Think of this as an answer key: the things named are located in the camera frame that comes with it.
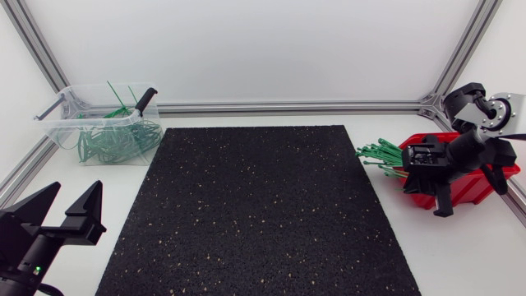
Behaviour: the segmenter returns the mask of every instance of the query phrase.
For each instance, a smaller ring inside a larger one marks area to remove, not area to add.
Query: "clear storage box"
[[[68,86],[35,121],[82,164],[148,165],[163,137],[150,83]]]

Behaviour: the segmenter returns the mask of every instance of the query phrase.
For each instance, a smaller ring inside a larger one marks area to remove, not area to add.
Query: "red crate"
[[[412,135],[399,147],[404,149],[408,145],[421,143],[422,138],[425,135],[429,134],[420,133]],[[438,132],[432,133],[431,135],[437,136],[439,142],[451,142],[459,134],[457,132]],[[520,172],[520,168],[517,166],[517,164],[513,167],[504,167],[503,170],[506,179],[509,179],[511,176]],[[400,178],[400,180],[402,183],[405,183],[406,178]],[[477,169],[472,173],[457,179],[451,184],[451,200],[453,202],[453,206],[457,206],[459,203],[464,202],[472,202],[475,205],[478,205],[492,192],[493,188],[488,183],[484,173],[480,169]],[[429,196],[427,194],[411,194],[411,197],[418,206],[426,210],[429,210],[436,205],[435,197]]]

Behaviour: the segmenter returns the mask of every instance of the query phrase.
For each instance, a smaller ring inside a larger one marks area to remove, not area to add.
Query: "black rubber mat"
[[[168,129],[100,295],[419,295],[343,126]]]

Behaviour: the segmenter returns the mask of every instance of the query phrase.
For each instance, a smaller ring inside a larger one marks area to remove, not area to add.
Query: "plastic bin handle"
[[[151,98],[157,94],[157,90],[150,87],[146,92],[142,95],[142,98],[139,100],[139,103],[135,105],[135,109],[139,110],[139,114],[142,116],[142,112],[145,110],[146,106],[150,102]]]

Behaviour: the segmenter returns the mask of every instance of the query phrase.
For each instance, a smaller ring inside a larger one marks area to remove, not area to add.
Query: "white wall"
[[[478,0],[27,0],[72,84],[160,103],[417,100]]]
[[[484,85],[487,95],[499,92],[526,95],[524,12],[524,0],[502,2],[455,88],[474,81]],[[526,187],[526,141],[513,141],[513,146],[517,164],[523,170],[517,179]]]
[[[35,60],[0,7],[0,181],[44,133],[32,118],[54,97]]]

